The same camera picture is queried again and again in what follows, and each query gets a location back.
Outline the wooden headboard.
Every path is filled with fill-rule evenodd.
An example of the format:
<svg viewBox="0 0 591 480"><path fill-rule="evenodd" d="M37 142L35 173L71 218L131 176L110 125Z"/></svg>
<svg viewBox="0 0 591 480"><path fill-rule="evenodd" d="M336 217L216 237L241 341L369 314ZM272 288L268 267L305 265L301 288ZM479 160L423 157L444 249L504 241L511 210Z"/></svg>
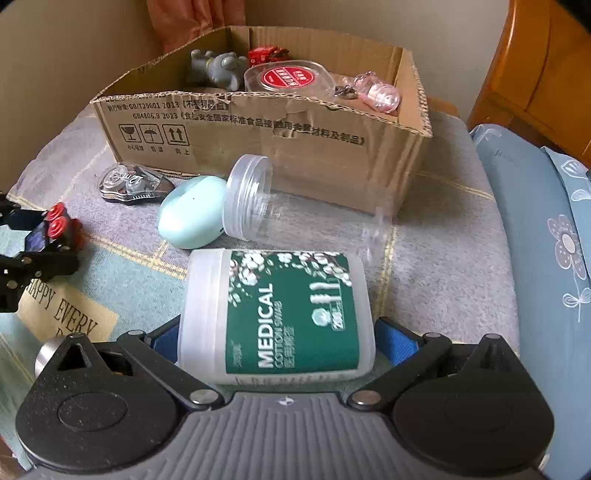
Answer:
<svg viewBox="0 0 591 480"><path fill-rule="evenodd" d="M590 32L561 3L509 3L468 120L485 123L590 164Z"/></svg>

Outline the brown cardboard box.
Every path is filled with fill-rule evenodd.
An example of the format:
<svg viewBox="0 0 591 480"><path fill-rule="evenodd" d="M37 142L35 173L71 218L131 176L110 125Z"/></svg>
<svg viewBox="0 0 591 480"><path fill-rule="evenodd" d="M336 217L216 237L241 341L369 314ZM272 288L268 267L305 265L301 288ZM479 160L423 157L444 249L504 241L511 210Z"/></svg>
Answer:
<svg viewBox="0 0 591 480"><path fill-rule="evenodd" d="M385 115L332 87L228 92L188 84L193 50L245 55L286 48L333 78L374 72L401 94ZM115 158L167 173L228 175L245 154L273 164L280 190L365 210L366 193L399 206L432 136L412 53L342 32L228 26L133 69L93 99Z"/></svg>

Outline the red lid round container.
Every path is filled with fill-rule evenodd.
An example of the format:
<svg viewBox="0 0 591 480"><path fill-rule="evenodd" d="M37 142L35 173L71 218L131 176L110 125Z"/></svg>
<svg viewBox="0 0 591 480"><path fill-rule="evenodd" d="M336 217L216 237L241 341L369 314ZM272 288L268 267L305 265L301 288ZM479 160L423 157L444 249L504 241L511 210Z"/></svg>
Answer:
<svg viewBox="0 0 591 480"><path fill-rule="evenodd" d="M245 90L324 97L335 93L335 80L324 66L308 60L263 63L245 71Z"/></svg>

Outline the blue floral pillow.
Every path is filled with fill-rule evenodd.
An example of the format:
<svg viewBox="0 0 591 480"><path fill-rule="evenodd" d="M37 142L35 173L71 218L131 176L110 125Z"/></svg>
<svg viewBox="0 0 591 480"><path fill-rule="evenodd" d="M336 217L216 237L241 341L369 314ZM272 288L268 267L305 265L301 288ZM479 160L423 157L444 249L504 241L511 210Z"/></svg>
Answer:
<svg viewBox="0 0 591 480"><path fill-rule="evenodd" d="M507 234L520 357L555 419L544 468L590 476L590 170L510 130L470 133Z"/></svg>

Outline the pink keychain charm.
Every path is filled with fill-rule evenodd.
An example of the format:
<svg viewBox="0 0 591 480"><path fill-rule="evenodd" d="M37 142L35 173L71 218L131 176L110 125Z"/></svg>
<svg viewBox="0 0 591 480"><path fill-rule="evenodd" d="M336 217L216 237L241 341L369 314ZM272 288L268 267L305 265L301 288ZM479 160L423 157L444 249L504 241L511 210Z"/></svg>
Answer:
<svg viewBox="0 0 591 480"><path fill-rule="evenodd" d="M383 81L373 71L342 78L342 82L335 86L335 96L359 99L373 110L387 115L396 114L402 100L398 88Z"/></svg>

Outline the clear plastic jar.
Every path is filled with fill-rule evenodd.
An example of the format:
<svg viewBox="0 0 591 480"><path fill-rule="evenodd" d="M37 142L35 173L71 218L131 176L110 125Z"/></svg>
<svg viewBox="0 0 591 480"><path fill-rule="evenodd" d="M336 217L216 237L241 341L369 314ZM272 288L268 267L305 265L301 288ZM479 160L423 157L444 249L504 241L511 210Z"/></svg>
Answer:
<svg viewBox="0 0 591 480"><path fill-rule="evenodd" d="M392 194L360 177L297 172L245 154L226 180L222 227L252 248L353 254L376 288L395 213Z"/></svg>

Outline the medical cotton swab jar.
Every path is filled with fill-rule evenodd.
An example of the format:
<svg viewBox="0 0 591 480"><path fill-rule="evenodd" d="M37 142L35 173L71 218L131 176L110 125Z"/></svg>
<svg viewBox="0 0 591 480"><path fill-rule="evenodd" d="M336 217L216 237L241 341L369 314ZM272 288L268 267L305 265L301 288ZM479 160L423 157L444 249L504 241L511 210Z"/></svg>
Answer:
<svg viewBox="0 0 591 480"><path fill-rule="evenodd" d="M200 249L189 256L177 364L215 385L356 379L373 369L362 260L330 251Z"/></svg>

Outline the red toy train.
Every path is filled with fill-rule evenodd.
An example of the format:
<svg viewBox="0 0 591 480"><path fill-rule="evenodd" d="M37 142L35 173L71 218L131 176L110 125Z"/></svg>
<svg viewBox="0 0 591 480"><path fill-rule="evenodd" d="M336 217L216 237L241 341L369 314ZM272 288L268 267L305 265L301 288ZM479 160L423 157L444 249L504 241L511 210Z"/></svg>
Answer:
<svg viewBox="0 0 591 480"><path fill-rule="evenodd" d="M249 50L249 66L290 60L290 50L276 45L256 47Z"/></svg>

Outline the light blue round case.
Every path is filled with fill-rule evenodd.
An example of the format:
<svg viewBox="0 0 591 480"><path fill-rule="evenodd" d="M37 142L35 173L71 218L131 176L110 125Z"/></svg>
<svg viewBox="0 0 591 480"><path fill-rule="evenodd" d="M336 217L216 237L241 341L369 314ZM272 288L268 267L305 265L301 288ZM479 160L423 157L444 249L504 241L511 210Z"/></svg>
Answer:
<svg viewBox="0 0 591 480"><path fill-rule="evenodd" d="M157 230L170 245L193 250L211 244L222 233L226 181L198 176L180 183L163 200Z"/></svg>

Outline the pink orange curtain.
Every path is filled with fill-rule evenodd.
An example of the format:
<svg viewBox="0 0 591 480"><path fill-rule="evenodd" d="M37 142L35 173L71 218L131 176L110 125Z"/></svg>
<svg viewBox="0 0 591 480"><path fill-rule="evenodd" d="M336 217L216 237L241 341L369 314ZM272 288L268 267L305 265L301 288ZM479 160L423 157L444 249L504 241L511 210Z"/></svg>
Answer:
<svg viewBox="0 0 591 480"><path fill-rule="evenodd" d="M164 53L211 30L245 25L243 0L147 0L146 6Z"/></svg>

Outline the grey bear figurine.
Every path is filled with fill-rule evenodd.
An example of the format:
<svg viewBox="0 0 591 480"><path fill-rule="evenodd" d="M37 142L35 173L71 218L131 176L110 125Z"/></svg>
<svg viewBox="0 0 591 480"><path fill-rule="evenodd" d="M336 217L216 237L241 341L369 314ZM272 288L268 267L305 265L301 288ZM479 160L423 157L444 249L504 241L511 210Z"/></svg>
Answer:
<svg viewBox="0 0 591 480"><path fill-rule="evenodd" d="M242 89L243 75L249 69L249 59L235 52L215 55L212 51L190 52L186 81L190 85L208 85L229 92Z"/></svg>

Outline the clear silver toy car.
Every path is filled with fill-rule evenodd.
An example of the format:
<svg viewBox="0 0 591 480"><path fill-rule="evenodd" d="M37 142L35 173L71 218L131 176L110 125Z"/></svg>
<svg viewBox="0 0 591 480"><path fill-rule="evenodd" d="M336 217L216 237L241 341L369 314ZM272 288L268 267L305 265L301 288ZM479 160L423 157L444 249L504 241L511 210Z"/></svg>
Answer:
<svg viewBox="0 0 591 480"><path fill-rule="evenodd" d="M162 201L173 189L174 184L161 173L130 163L108 168L98 183L104 200L119 203Z"/></svg>

